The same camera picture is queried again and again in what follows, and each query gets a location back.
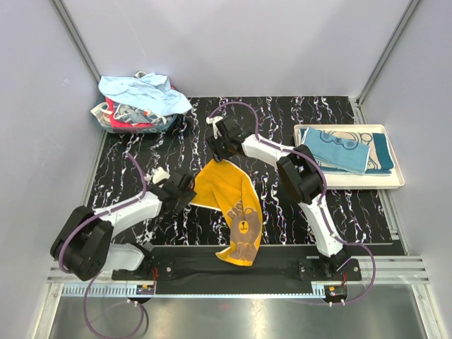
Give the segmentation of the yellow towel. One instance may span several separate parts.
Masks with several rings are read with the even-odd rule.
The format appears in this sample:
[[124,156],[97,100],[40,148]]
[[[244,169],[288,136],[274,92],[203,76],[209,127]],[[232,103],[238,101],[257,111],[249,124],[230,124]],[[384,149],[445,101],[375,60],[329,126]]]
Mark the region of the yellow towel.
[[236,266],[252,266],[263,231],[263,213],[254,185],[228,160],[211,160],[196,176],[195,206],[219,210],[230,229],[230,244],[216,256]]

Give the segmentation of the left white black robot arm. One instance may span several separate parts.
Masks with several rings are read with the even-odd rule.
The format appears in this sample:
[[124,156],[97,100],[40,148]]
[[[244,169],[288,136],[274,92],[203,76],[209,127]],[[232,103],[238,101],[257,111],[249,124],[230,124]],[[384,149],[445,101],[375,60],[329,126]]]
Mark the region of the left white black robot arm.
[[50,248],[60,270],[82,281],[104,270],[130,272],[136,279],[152,273],[151,250],[139,244],[115,244],[119,233],[147,219],[182,212],[195,198],[190,174],[171,174],[161,167],[142,192],[120,203],[92,210],[75,208]]

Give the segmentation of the dark blue towel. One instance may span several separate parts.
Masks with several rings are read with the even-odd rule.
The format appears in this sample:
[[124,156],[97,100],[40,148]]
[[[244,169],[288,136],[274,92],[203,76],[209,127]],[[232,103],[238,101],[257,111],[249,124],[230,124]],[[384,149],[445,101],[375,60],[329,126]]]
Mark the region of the dark blue towel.
[[322,164],[355,174],[364,174],[367,169],[370,147],[358,141],[307,128],[302,145]]

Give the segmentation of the teal beige Doraemon towel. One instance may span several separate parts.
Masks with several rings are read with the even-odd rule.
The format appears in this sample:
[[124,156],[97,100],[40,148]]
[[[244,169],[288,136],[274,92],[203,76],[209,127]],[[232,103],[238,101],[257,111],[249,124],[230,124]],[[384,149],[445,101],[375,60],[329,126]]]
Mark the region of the teal beige Doraemon towel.
[[306,145],[324,172],[389,175],[395,168],[384,133],[306,127],[294,130],[295,145]]

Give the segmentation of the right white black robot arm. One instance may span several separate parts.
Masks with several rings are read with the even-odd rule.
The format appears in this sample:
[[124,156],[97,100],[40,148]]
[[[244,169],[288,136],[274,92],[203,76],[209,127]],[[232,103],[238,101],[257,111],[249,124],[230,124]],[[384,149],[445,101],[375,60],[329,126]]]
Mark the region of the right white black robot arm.
[[311,151],[304,145],[293,148],[244,131],[230,117],[208,117],[206,123],[207,142],[215,161],[241,155],[276,168],[285,192],[302,209],[314,233],[319,253],[317,269],[329,280],[343,275],[350,255],[334,228],[325,202],[326,178]]

